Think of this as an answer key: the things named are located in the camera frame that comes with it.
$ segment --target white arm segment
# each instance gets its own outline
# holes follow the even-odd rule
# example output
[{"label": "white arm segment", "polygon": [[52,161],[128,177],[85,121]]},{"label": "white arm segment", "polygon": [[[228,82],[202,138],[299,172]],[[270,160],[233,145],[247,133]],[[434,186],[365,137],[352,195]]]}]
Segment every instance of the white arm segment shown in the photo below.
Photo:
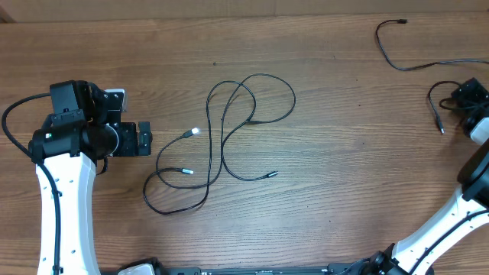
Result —
[{"label": "white arm segment", "polygon": [[[450,228],[460,222],[468,213],[483,211],[486,208],[478,202],[470,200],[466,202],[461,197],[461,186],[457,187],[450,200],[428,220],[418,231],[409,237],[399,241],[393,248],[392,258],[399,261],[399,266],[410,272],[417,259],[435,243]],[[413,274],[425,275],[433,262],[442,256],[449,248],[460,241],[464,236],[489,223],[487,214],[478,215],[451,233],[445,240],[433,249],[423,262],[416,268]]]},{"label": "white arm segment", "polygon": [[[60,195],[60,267],[67,275],[99,275],[93,246],[92,189],[95,164],[83,153],[48,157],[44,164],[53,176]],[[42,200],[40,260],[37,275],[53,273],[55,214],[53,195],[43,171],[36,167]]]}]

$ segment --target white connector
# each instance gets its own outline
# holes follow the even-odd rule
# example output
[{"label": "white connector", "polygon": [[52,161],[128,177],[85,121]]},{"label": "white connector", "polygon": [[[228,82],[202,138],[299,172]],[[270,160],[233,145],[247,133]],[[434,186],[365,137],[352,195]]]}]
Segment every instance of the white connector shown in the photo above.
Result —
[{"label": "white connector", "polygon": [[200,132],[200,130],[198,128],[193,128],[193,129],[190,129],[190,130],[186,131],[185,133],[183,133],[181,138],[190,138],[194,134],[198,134],[199,132]]},{"label": "white connector", "polygon": [[192,175],[193,174],[193,171],[184,168],[184,169],[182,169],[182,173],[186,173],[186,174]]}]

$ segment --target black wire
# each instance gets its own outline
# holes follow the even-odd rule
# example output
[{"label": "black wire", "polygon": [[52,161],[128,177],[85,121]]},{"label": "black wire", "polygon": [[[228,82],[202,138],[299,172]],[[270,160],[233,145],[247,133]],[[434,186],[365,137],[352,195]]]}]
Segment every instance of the black wire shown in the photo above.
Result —
[{"label": "black wire", "polygon": [[483,210],[483,211],[479,211],[479,212],[475,212],[473,214],[467,215],[460,222],[458,222],[456,225],[454,225],[452,228],[450,228],[450,230],[448,230],[442,237],[440,237],[438,240],[436,240],[435,243],[433,243],[428,249],[425,250],[423,255],[421,255],[421,257],[419,257],[419,260],[414,264],[409,275],[413,275],[414,271],[416,271],[416,268],[418,268],[418,266],[421,264],[421,262],[423,262],[423,260],[431,253],[431,251],[433,249],[435,249],[436,246],[438,244],[440,244],[443,240],[445,240],[451,233],[453,233],[455,230],[457,230],[457,228],[459,228],[461,225],[463,225],[466,221],[470,221],[479,215],[483,215],[483,214],[487,214],[487,213],[489,213],[489,210]]},{"label": "black wire", "polygon": [[54,182],[53,176],[49,172],[49,170],[44,166],[42,160],[38,160],[31,152],[29,152],[28,149],[26,149],[22,144],[20,144],[14,136],[10,133],[10,131],[7,128],[7,116],[8,113],[10,113],[11,110],[13,110],[15,107],[19,106],[22,103],[28,102],[33,99],[40,99],[43,97],[50,96],[49,93],[44,93],[40,95],[33,95],[29,96],[25,99],[21,99],[17,101],[16,103],[10,105],[5,112],[3,113],[2,116],[2,129],[5,132],[5,135],[7,138],[17,147],[19,148],[24,154],[26,154],[32,162],[37,164],[44,172],[46,175],[47,180],[49,180],[49,184],[51,185],[51,192],[53,193],[53,200],[54,200],[54,213],[55,213],[55,233],[54,233],[54,263],[53,263],[53,273],[54,275],[58,275],[60,273],[60,239],[61,239],[61,213],[60,213],[60,197],[59,197],[59,192],[56,187],[56,183]]},{"label": "black wire", "polygon": [[443,103],[445,103],[447,101],[453,101],[453,100],[455,100],[455,99],[454,98],[442,99],[439,102],[439,106],[445,110],[450,110],[450,111],[464,111],[464,110],[472,110],[473,109],[474,112],[476,112],[480,108],[482,108],[486,111],[489,111],[489,109],[487,109],[487,105],[489,105],[489,100],[487,100],[487,99],[483,99],[483,101],[481,103],[476,103],[476,102],[473,102],[473,101],[468,100],[468,99],[463,99],[463,100],[461,100],[461,104],[467,105],[465,107],[450,107],[447,105],[443,105]]},{"label": "black wire", "polygon": [[351,264],[351,266],[349,266],[348,268],[346,268],[345,270],[343,270],[342,272],[340,273],[335,273],[333,275],[342,275],[344,273],[348,273],[350,272],[350,270],[357,264],[363,264],[365,262],[368,262],[370,260],[370,258],[363,258],[363,259],[360,259],[360,260],[357,260],[356,262],[354,262],[353,264]]},{"label": "black wire", "polygon": [[456,81],[440,81],[440,82],[437,82],[435,83],[435,85],[431,86],[431,88],[429,89],[428,91],[428,95],[426,95],[426,97],[428,98],[429,100],[429,104],[431,105],[431,107],[433,108],[433,112],[435,113],[435,120],[436,120],[436,123],[438,125],[438,128],[439,130],[442,132],[442,134],[445,133],[445,130],[443,128],[443,124],[442,124],[442,119],[440,118],[440,115],[438,114],[438,111],[436,110],[436,107],[435,107],[435,103],[433,103],[433,100],[431,98],[431,92],[434,90],[434,88],[436,88],[437,86],[440,86],[442,84],[446,84],[446,83],[451,83],[451,84],[455,84],[455,85],[458,85],[458,87],[461,86],[460,83],[456,82]]},{"label": "black wire", "polygon": [[418,69],[423,69],[427,68],[429,66],[433,65],[447,65],[447,64],[453,64],[453,63],[484,63],[484,64],[489,64],[489,61],[487,60],[473,60],[473,59],[461,59],[461,60],[446,60],[446,61],[436,61],[436,62],[431,62],[423,65],[418,65],[418,66],[412,66],[412,67],[398,67],[390,61],[389,56],[387,55],[387,52],[384,49],[384,46],[382,46],[381,39],[379,38],[379,29],[386,23],[390,22],[396,22],[398,24],[405,24],[407,23],[407,19],[391,19],[391,20],[386,20],[382,23],[380,23],[377,26],[377,29],[375,29],[375,37],[377,38],[377,42],[379,44],[379,47],[381,48],[382,54],[385,57],[385,60],[391,65],[394,69],[396,70],[402,70],[402,71],[411,71],[411,70],[418,70]]},{"label": "black wire", "polygon": [[97,176],[100,176],[103,173],[107,172],[107,169],[108,169],[108,158],[104,157],[104,166],[102,167],[102,170],[97,173]]},{"label": "black wire", "polygon": [[[271,77],[271,78],[280,80],[282,83],[285,83],[287,85],[287,87],[289,87],[289,89],[290,89],[290,91],[292,92],[292,95],[293,95],[293,104],[292,104],[291,109],[285,115],[282,115],[281,117],[279,117],[277,119],[274,119],[274,120],[270,120],[270,121],[252,121],[251,120],[253,118],[254,112],[255,112],[255,110],[257,108],[257,101],[256,101],[256,98],[254,97],[253,92],[244,84],[244,82],[246,82],[248,79],[250,79],[252,77],[255,77],[255,76],[267,76],[267,77]],[[218,169],[218,172],[214,176],[214,178],[211,180],[211,169],[212,169],[212,133],[211,133],[211,118],[210,118],[210,114],[209,114],[209,103],[210,103],[210,100],[212,98],[212,93],[215,91],[215,89],[217,87],[219,87],[220,85],[223,85],[223,84],[226,84],[226,83],[236,84],[236,85],[238,85],[238,87],[236,87],[235,91],[229,97],[228,102],[226,103],[226,106],[224,108],[224,112],[222,113],[222,119],[221,119],[221,144],[220,144],[221,157],[220,157],[220,161],[219,161],[219,169]],[[236,94],[236,92],[241,87],[244,87],[248,91],[248,93],[250,94],[250,96],[252,97],[252,99],[253,99],[253,109],[251,110],[250,115],[241,124],[239,124],[233,130],[231,130],[226,135],[226,137],[223,138],[223,134],[224,134],[224,123],[225,123],[226,113],[228,111],[229,106],[232,104],[232,101],[234,100],[233,99],[233,96]],[[225,142],[231,137],[232,134],[234,134],[239,128],[243,127],[246,124],[256,124],[257,125],[257,124],[273,123],[273,122],[276,122],[276,121],[279,121],[279,120],[282,120],[282,119],[286,118],[288,115],[290,115],[290,113],[292,113],[295,105],[296,105],[296,94],[293,91],[292,87],[289,85],[289,83],[287,83],[285,80],[283,80],[283,79],[281,79],[281,78],[279,78],[277,76],[273,76],[271,74],[267,74],[267,73],[255,73],[255,74],[252,74],[252,75],[248,76],[247,78],[245,78],[241,82],[226,80],[226,81],[222,81],[222,82],[217,83],[214,87],[212,87],[211,91],[209,92],[209,95],[207,96],[207,101],[206,101],[207,124],[208,124],[208,129],[209,129],[209,167],[208,167],[208,170],[207,170],[207,183],[199,184],[199,185],[196,185],[196,186],[175,186],[175,185],[173,185],[171,183],[168,183],[163,178],[163,176],[162,176],[163,173],[168,172],[168,171],[182,172],[182,170],[183,170],[182,168],[163,168],[163,169],[160,169],[159,168],[159,160],[160,160],[160,157],[161,157],[161,154],[163,153],[163,151],[165,149],[167,149],[171,144],[173,144],[173,143],[175,143],[175,142],[177,142],[177,141],[179,141],[179,140],[181,140],[183,138],[187,138],[188,137],[188,136],[186,136],[186,134],[183,134],[182,136],[177,137],[176,139],[172,140],[169,144],[167,144],[163,148],[161,148],[160,152],[158,153],[157,159],[156,159],[156,170],[152,174],[150,174],[148,176],[148,178],[146,179],[146,181],[144,182],[144,186],[143,186],[143,197],[144,197],[144,201],[146,202],[146,204],[151,209],[153,209],[156,213],[159,213],[161,215],[169,215],[169,214],[173,214],[173,213],[177,213],[177,212],[183,212],[183,211],[186,211],[186,210],[194,209],[195,207],[197,207],[199,205],[202,205],[207,200],[207,196],[209,194],[209,187],[219,178],[219,175],[221,174],[221,171],[222,171],[222,166],[224,166],[225,169],[228,171],[228,173],[230,173],[233,177],[235,177],[236,179],[239,179],[239,180],[244,180],[244,181],[256,181],[256,180],[262,180],[262,179],[266,179],[266,178],[269,178],[269,177],[272,177],[272,176],[276,176],[278,174],[277,171],[273,171],[273,172],[267,173],[267,174],[265,174],[263,176],[259,176],[259,177],[256,177],[256,178],[250,178],[250,179],[236,175],[235,173],[233,173],[229,169],[228,165],[225,162],[225,158],[224,158],[224,146],[225,146]],[[158,176],[160,178],[161,182],[163,182],[164,184],[166,184],[170,188],[174,188],[174,189],[200,189],[200,188],[206,187],[206,194],[204,195],[204,198],[200,202],[196,203],[195,205],[192,205],[190,207],[186,207],[186,208],[183,208],[183,209],[177,209],[177,210],[169,211],[169,212],[162,212],[160,210],[155,209],[149,203],[149,201],[147,199],[147,196],[146,196],[146,186],[147,186],[147,183],[154,176]]]}]

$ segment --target wire plug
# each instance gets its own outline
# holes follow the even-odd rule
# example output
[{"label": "wire plug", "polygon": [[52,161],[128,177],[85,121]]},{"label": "wire plug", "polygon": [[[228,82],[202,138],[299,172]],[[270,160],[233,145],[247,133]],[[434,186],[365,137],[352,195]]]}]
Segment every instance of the wire plug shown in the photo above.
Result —
[{"label": "wire plug", "polygon": [[438,124],[438,129],[442,132],[442,134],[444,134],[445,129],[443,128],[442,119],[440,118],[439,115],[436,116],[436,124]]},{"label": "wire plug", "polygon": [[190,170],[190,169],[185,169],[185,168],[182,168],[182,173],[185,173],[185,174],[189,174],[189,175],[192,175],[193,174],[193,171]]},{"label": "wire plug", "polygon": [[272,177],[272,176],[276,176],[278,175],[278,171],[274,171],[274,172],[269,172],[267,175],[265,175],[267,178],[268,177]]},{"label": "wire plug", "polygon": [[182,134],[182,138],[190,138],[194,134],[198,134],[199,132],[200,132],[200,130],[198,128],[190,129],[190,130],[188,130],[188,131],[186,131],[185,133]]}]

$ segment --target table surface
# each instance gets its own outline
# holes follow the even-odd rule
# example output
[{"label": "table surface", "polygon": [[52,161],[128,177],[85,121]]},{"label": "table surface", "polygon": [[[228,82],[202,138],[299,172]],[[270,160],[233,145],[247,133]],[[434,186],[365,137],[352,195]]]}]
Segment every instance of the table surface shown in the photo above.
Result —
[{"label": "table surface", "polygon": [[[462,57],[489,58],[489,14],[411,14],[409,24],[382,28],[393,60],[409,66]],[[84,79],[103,89],[125,88],[123,121],[150,121],[150,157],[114,158],[96,178],[93,221],[101,268],[144,257],[167,267],[319,266],[369,257],[413,233],[453,193],[456,176],[478,146],[458,117],[440,114],[441,135],[426,101],[441,80],[477,77],[484,65],[396,71],[374,39],[380,21],[406,15],[333,15],[0,24],[0,108],[49,85]],[[156,153],[195,126],[202,135],[163,155],[162,167],[189,167],[193,176],[168,175],[181,185],[204,183],[208,162],[205,102],[222,80],[272,73],[295,89],[292,115],[245,126],[226,144],[228,165],[242,176],[279,170],[279,176],[242,182],[226,172],[196,211],[161,216],[141,196]],[[284,84],[256,78],[256,119],[286,112]],[[219,119],[234,86],[211,101],[214,163]],[[440,86],[438,101],[452,86]],[[244,92],[232,104],[225,132],[251,110]],[[27,144],[49,99],[15,109],[11,132]],[[34,274],[40,250],[40,193],[34,165],[0,136],[0,273]],[[150,199],[162,209],[198,202],[204,189],[167,190],[157,181]],[[437,274],[486,274],[489,230],[469,235],[436,263]]]}]

